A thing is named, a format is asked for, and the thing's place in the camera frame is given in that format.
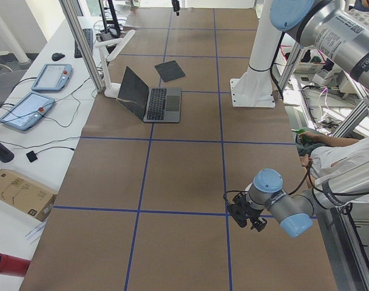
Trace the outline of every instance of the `computer mouse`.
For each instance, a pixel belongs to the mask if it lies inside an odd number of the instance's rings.
[[[64,54],[62,54],[62,53],[53,53],[51,58],[54,62],[56,62],[56,61],[59,61],[61,58],[64,58]]]

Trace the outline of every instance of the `blue joint cap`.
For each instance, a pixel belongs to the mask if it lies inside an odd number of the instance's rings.
[[[297,26],[309,13],[315,0],[274,0],[269,18],[282,32]]]
[[[296,238],[313,225],[310,217],[306,213],[291,215],[280,223],[282,229],[292,238]]]
[[[282,189],[283,178],[273,169],[263,169],[253,179],[253,184],[261,192],[275,193]]]

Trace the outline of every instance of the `person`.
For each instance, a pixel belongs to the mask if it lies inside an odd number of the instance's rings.
[[[307,168],[311,164],[310,175],[315,185],[369,161],[369,138],[337,138],[311,131],[300,133],[299,138],[303,137],[325,144],[314,149],[310,156],[300,157],[302,167]],[[369,202],[369,195],[353,202]]]
[[[369,4],[367,0],[356,0],[356,2],[354,3],[354,9],[369,12]]]

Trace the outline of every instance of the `black bottle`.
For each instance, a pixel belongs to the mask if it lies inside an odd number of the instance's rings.
[[[14,157],[15,155],[0,143],[0,161],[10,162]]]

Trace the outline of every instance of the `black keyboard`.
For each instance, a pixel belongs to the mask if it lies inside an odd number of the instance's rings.
[[[151,98],[147,111],[148,120],[164,120],[164,109],[166,108],[167,89],[152,88]]]
[[[87,41],[87,44],[90,47],[90,50],[93,52],[93,30],[91,28],[83,28],[83,33],[85,34],[85,38]],[[74,58],[82,58],[82,53],[80,49],[78,48],[78,44],[76,44],[76,41],[74,41]]]

